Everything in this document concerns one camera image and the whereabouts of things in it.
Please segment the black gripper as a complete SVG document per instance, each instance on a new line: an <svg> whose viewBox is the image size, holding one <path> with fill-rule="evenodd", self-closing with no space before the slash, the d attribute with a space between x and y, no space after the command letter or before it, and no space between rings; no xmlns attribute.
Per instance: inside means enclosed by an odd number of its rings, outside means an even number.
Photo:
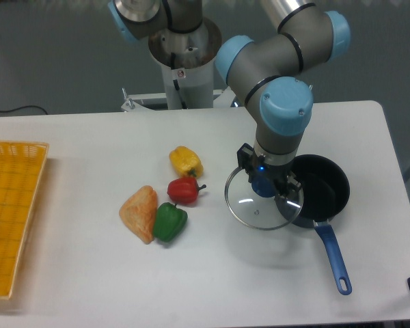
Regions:
<svg viewBox="0 0 410 328"><path fill-rule="evenodd" d="M301 183L290 174L296 150L283 154L266 151L258 142L244 143L236 153L238 167L248 175L253 191L276 191L275 199L292 199L301 190Z"/></svg>

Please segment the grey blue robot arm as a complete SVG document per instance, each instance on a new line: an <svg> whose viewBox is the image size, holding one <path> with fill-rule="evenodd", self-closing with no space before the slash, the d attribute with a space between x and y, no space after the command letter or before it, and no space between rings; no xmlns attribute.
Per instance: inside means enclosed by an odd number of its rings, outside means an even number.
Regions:
<svg viewBox="0 0 410 328"><path fill-rule="evenodd" d="M108 7L126 40L148 39L170 109L211 106L213 75L219 73L257 125L253 149L239 156L252 189L261 197L288 195L313 105L310 88L297 75L347 52L345 17L323 12L313 1L263 1L277 33L257 43L247 36L223 41L201 1L110 1Z"/></svg>

